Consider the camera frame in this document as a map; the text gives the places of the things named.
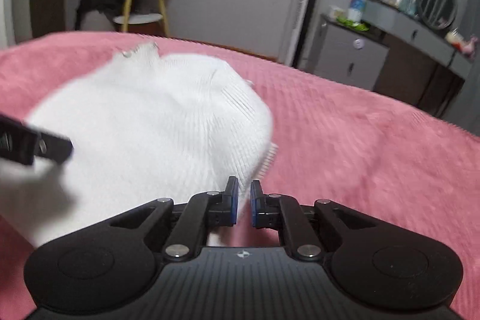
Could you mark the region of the white knit garment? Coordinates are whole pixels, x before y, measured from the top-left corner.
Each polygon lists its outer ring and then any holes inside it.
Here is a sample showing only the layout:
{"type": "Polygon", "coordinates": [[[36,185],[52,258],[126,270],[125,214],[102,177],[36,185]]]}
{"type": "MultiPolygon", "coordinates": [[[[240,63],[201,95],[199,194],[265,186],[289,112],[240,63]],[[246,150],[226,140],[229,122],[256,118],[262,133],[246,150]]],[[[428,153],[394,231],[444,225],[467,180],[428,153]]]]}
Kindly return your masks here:
{"type": "Polygon", "coordinates": [[[73,145],[61,165],[1,165],[1,215],[37,247],[160,197],[221,191],[230,177],[244,206],[277,152],[250,82],[219,58],[152,43],[68,82],[27,122],[73,145]]]}

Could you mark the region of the pink ribbed bedspread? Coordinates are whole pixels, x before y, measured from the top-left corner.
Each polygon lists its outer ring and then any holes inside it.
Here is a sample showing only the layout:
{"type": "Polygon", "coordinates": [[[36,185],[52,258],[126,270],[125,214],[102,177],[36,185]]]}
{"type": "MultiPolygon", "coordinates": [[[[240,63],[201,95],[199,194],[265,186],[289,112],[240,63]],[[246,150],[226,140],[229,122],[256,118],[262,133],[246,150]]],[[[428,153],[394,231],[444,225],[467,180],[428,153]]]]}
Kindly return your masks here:
{"type": "MultiPolygon", "coordinates": [[[[216,46],[70,32],[1,49],[1,112],[23,119],[61,84],[149,41],[160,56],[221,58],[253,82],[279,147],[264,190],[329,198],[451,246],[465,270],[453,308],[479,319],[479,137],[409,105],[216,46]]],[[[1,218],[1,318],[21,319],[34,308],[21,281],[31,246],[10,227],[1,218]]]]}

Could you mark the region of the grey drawer cabinet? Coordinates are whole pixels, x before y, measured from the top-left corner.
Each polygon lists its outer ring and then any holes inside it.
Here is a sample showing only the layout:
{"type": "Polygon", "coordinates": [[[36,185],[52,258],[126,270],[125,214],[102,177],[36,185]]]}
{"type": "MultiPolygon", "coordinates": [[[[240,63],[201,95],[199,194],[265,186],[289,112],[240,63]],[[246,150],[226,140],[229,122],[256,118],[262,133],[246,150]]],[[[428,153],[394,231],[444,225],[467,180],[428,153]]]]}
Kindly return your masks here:
{"type": "Polygon", "coordinates": [[[321,16],[305,71],[372,91],[388,53],[387,46],[321,16]]]}

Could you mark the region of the green leaf tray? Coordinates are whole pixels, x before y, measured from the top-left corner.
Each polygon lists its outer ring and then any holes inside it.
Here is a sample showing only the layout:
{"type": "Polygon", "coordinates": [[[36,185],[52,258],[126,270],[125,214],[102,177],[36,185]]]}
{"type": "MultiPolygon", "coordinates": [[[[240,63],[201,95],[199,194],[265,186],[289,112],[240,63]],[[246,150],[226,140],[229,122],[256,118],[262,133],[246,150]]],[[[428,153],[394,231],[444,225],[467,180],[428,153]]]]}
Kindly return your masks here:
{"type": "Polygon", "coordinates": [[[352,29],[357,32],[368,32],[369,30],[369,27],[367,27],[365,24],[347,19],[341,15],[337,17],[336,22],[342,25],[343,27],[352,29]]]}

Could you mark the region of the grey vanity desk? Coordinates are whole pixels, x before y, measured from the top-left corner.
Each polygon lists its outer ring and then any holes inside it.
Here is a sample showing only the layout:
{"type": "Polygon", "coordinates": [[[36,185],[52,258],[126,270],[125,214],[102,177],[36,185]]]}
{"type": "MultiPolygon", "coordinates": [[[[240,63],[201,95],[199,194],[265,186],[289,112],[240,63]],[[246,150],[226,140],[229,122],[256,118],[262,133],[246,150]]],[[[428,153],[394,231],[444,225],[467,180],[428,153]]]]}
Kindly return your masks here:
{"type": "Polygon", "coordinates": [[[460,92],[473,60],[420,22],[379,1],[366,1],[363,21],[388,48],[374,91],[440,118],[460,92]]]}

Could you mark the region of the blue white tissue box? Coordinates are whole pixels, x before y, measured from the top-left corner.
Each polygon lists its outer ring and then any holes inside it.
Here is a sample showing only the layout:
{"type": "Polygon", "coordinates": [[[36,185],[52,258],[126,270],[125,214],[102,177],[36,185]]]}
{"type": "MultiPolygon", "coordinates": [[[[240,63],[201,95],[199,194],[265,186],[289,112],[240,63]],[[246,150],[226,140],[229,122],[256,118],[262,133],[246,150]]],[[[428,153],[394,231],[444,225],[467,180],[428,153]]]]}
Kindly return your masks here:
{"type": "Polygon", "coordinates": [[[365,0],[351,0],[346,12],[349,21],[360,23],[365,8],[365,0]]]}

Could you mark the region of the pink plush toy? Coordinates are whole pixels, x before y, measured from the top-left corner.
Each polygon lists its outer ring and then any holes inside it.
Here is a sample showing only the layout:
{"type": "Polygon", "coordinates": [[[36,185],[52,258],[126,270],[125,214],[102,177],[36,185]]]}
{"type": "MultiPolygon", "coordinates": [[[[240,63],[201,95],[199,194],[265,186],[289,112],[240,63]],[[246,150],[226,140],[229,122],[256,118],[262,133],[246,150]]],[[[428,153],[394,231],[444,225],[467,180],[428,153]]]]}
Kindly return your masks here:
{"type": "Polygon", "coordinates": [[[463,41],[460,44],[460,52],[467,58],[474,60],[475,55],[476,55],[476,48],[478,46],[479,39],[475,36],[472,35],[470,37],[470,40],[468,41],[463,41]]]}

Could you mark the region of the white tower air conditioner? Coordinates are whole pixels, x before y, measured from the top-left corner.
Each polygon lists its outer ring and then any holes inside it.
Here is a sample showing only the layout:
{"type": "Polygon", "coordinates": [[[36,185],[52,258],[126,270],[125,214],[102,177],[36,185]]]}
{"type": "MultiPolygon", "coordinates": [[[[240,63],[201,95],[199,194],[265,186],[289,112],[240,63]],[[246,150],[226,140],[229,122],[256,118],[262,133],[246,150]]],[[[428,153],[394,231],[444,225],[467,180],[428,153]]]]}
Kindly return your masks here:
{"type": "Polygon", "coordinates": [[[281,64],[299,65],[316,3],[317,0],[291,0],[277,57],[281,64]]]}

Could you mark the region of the round vanity mirror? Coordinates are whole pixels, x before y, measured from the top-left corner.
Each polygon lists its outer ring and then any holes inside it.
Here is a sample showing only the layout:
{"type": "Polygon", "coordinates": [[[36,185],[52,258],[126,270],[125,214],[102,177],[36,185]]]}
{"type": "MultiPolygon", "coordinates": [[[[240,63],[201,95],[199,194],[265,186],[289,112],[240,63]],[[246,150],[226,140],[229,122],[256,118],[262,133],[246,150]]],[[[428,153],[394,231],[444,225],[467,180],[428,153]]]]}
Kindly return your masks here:
{"type": "Polygon", "coordinates": [[[455,21],[457,0],[416,0],[417,14],[422,23],[434,31],[449,28],[455,21]]]}

